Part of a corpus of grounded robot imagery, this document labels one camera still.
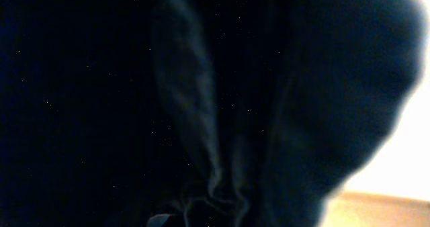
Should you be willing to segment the dark blue shorts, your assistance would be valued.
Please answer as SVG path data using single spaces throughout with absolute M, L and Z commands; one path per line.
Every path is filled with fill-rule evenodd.
M 419 0 L 1 0 L 1 225 L 316 226 L 424 29 Z

